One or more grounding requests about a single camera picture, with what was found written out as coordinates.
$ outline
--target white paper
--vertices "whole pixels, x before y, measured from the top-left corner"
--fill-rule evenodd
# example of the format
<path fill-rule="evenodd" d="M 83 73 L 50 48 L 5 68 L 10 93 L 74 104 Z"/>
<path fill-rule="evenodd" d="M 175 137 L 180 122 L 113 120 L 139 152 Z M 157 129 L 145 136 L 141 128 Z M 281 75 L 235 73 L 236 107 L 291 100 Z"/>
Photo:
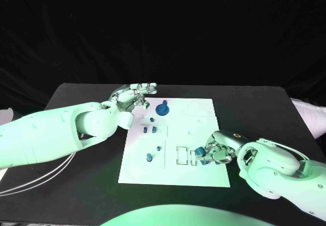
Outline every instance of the white paper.
<path fill-rule="evenodd" d="M 126 134 L 118 183 L 229 187 L 226 166 L 194 161 L 193 151 L 219 130 L 211 99 L 145 98 L 149 107 L 135 107 Z M 167 101 L 168 114 L 158 116 L 155 106 Z M 177 164 L 177 150 L 181 163 Z"/>

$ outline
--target black table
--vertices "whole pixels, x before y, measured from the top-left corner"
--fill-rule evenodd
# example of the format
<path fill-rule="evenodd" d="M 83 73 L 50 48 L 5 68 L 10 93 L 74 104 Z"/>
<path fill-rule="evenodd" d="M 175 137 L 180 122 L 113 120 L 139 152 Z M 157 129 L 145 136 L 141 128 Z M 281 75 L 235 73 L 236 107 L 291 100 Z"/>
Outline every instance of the black table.
<path fill-rule="evenodd" d="M 102 102 L 119 85 L 61 84 L 47 109 Z M 326 162 L 286 93 L 279 87 L 158 85 L 151 97 L 211 98 L 219 128 L 249 139 L 269 139 Z M 275 225 L 321 225 L 284 199 L 263 198 L 239 178 L 236 161 L 226 166 L 230 188 L 118 184 L 126 130 L 76 153 L 61 173 L 41 186 L 0 197 L 0 221 L 98 225 L 138 208 L 188 204 L 240 213 Z M 1 190 L 46 174 L 63 161 L 10 168 Z"/>

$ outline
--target black backdrop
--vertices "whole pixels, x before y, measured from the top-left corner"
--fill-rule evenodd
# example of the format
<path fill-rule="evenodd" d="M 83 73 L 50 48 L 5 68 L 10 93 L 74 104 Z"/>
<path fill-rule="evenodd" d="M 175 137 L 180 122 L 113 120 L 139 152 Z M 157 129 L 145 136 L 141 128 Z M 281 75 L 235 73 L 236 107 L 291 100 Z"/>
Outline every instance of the black backdrop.
<path fill-rule="evenodd" d="M 282 86 L 326 104 L 323 0 L 0 4 L 0 108 L 41 110 L 63 82 Z"/>

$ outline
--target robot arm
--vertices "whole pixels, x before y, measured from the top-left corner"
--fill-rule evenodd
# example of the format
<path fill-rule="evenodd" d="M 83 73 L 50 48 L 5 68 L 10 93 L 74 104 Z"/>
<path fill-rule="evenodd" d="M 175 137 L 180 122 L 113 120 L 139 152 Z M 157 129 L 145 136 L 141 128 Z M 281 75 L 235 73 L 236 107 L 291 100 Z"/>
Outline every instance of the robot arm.
<path fill-rule="evenodd" d="M 282 148 L 294 151 L 302 160 Z M 281 196 L 308 214 L 326 221 L 326 164 L 311 161 L 294 149 L 265 140 L 255 142 L 227 131 L 214 131 L 204 149 L 196 149 L 201 164 L 226 164 L 236 157 L 239 176 L 266 198 Z"/>
<path fill-rule="evenodd" d="M 35 112 L 0 126 L 0 169 L 50 161 L 105 141 L 116 126 L 129 129 L 134 106 L 149 103 L 155 83 L 119 87 L 108 101 Z M 90 138 L 79 139 L 77 132 Z"/>

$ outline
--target white cable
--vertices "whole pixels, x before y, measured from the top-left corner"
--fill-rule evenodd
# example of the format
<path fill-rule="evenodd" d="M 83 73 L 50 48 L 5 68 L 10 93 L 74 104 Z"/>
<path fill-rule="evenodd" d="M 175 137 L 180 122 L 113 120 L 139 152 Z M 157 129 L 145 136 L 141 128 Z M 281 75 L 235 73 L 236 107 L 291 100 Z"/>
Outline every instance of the white cable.
<path fill-rule="evenodd" d="M 33 187 L 30 187 L 30 188 L 27 188 L 27 189 L 24 189 L 24 190 L 20 190 L 20 191 L 12 192 L 12 193 L 8 193 L 8 194 L 1 194 L 0 197 L 1 197 L 1 196 L 5 196 L 5 195 L 10 195 L 10 194 L 15 194 L 15 193 L 23 192 L 23 191 L 27 191 L 28 189 L 31 189 L 31 188 L 40 186 L 44 182 L 47 182 L 47 181 L 48 181 L 48 180 L 50 180 L 50 179 L 61 172 L 61 170 L 64 169 L 64 167 L 69 165 L 69 162 L 70 162 L 73 156 L 74 156 L 74 153 L 70 154 L 70 159 L 69 159 L 66 165 L 63 166 L 63 168 L 59 170 L 59 172 L 57 172 L 57 173 L 56 173 L 46 181 L 43 181 L 40 184 L 34 185 Z"/>
<path fill-rule="evenodd" d="M 69 155 L 69 157 L 67 157 L 66 160 L 61 162 L 61 164 L 60 164 L 60 165 L 59 165 L 48 173 L 46 173 L 41 177 L 38 177 L 35 180 L 30 181 L 30 182 L 25 183 L 24 185 L 20 185 L 20 186 L 17 186 L 17 187 L 14 187 L 14 188 L 5 190 L 5 191 L 1 191 L 0 194 L 5 193 L 5 192 L 8 192 L 8 191 L 11 191 L 11 190 L 14 190 L 14 189 L 18 189 L 18 188 L 24 187 L 25 185 L 31 184 L 33 182 L 35 182 L 35 181 L 38 181 L 41 178 L 44 178 L 48 174 L 51 174 L 51 173 L 61 167 L 61 165 L 66 163 L 66 161 L 73 157 L 73 154 L 74 154 L 74 153 L 72 153 L 72 154 Z"/>
<path fill-rule="evenodd" d="M 269 141 L 269 142 L 273 143 L 275 145 L 278 145 L 278 146 L 286 148 L 286 149 L 288 149 L 289 151 L 292 151 L 294 153 L 297 153 L 297 154 L 302 157 L 302 160 L 308 160 L 308 157 L 307 157 L 301 152 L 298 152 L 295 149 L 286 147 L 285 145 L 281 145 L 281 144 L 275 143 L 273 141 Z"/>

